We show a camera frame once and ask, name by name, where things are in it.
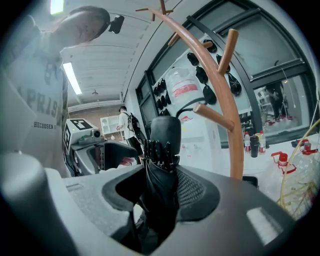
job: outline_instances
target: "mesh pad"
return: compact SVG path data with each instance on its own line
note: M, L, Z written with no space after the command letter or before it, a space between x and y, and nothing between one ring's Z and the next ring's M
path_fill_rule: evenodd
M187 206L195 203L204 195L204 186L190 176L177 170L178 188L177 196L180 206Z

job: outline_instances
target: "cabinet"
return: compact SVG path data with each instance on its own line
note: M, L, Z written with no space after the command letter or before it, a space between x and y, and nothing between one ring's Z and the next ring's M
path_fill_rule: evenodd
M117 126L119 123L119 116L118 115L102 117L102 118L100 118L100 123L101 123L101 129L102 129L103 135L121 133L122 140L125 140L124 131L117 130Z

